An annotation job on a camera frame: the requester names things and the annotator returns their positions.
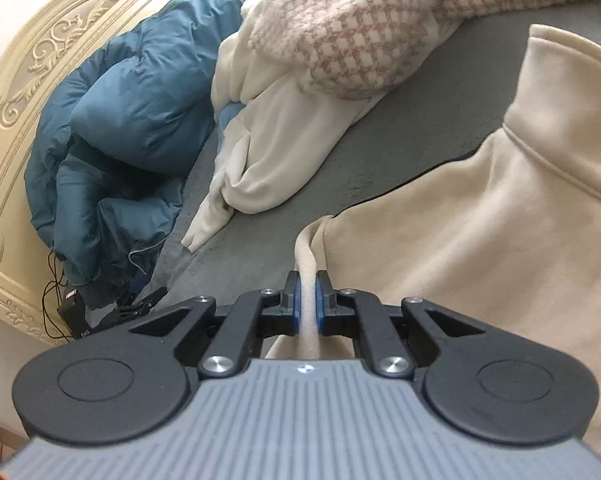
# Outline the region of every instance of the beige sweatshirt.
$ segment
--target beige sweatshirt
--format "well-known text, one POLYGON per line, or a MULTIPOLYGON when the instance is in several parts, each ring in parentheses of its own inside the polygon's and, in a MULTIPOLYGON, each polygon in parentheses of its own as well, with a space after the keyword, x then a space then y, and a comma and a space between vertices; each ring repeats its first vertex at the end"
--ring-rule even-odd
MULTIPOLYGON (((601 388, 601 47, 534 25, 503 127, 471 158, 309 225, 296 264, 297 355, 325 353, 313 291, 327 269, 335 288, 424 296, 565 351, 601 388)), ((601 399, 586 441, 601 453, 601 399)))

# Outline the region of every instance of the ridged surface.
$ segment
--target ridged surface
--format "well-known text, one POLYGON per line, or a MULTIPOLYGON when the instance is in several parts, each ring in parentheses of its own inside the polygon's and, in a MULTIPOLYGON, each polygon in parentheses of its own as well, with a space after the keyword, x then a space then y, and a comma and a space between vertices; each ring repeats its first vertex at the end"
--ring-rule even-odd
POLYGON ((493 447, 440 423, 410 384, 358 361, 253 361, 206 381, 174 421, 141 439, 69 449, 34 439, 11 480, 601 480, 576 440, 493 447))

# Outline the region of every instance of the pink and white houndstooth fabric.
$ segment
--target pink and white houndstooth fabric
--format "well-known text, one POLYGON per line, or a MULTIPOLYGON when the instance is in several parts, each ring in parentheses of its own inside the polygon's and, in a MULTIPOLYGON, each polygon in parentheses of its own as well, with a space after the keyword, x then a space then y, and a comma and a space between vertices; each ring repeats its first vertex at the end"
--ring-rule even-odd
POLYGON ((577 0, 266 0, 255 48, 308 89, 346 98, 401 83, 459 19, 577 0))

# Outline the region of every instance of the light blue fabric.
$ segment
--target light blue fabric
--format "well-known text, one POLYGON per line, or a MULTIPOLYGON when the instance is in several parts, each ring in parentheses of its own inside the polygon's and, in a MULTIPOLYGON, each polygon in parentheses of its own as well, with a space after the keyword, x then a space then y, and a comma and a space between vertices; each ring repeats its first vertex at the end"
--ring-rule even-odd
POLYGON ((67 76, 25 170, 32 224, 75 285, 151 272, 214 127, 220 42, 245 0, 172 0, 67 76))
POLYGON ((223 110, 218 114, 218 121, 216 126, 216 134, 218 137, 218 148, 216 149, 216 154, 220 153, 220 149, 222 148, 223 141, 225 140, 225 128, 229 124, 234 117, 236 117, 245 105, 242 103, 229 103, 223 110))

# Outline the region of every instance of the gray mattress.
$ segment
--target gray mattress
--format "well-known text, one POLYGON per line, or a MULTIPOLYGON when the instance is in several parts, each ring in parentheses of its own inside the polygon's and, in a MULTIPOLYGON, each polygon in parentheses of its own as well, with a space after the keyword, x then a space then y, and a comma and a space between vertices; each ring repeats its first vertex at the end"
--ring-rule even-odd
POLYGON ((210 137, 185 186, 184 207, 148 290, 166 285, 167 306, 198 294, 232 303, 254 288, 281 288, 293 269, 298 233, 474 150, 511 102, 532 23, 565 28, 601 44, 601 3, 511 12, 466 22, 423 66, 352 126, 317 174, 287 202, 257 215, 236 213, 192 254, 180 240, 212 178, 210 137))

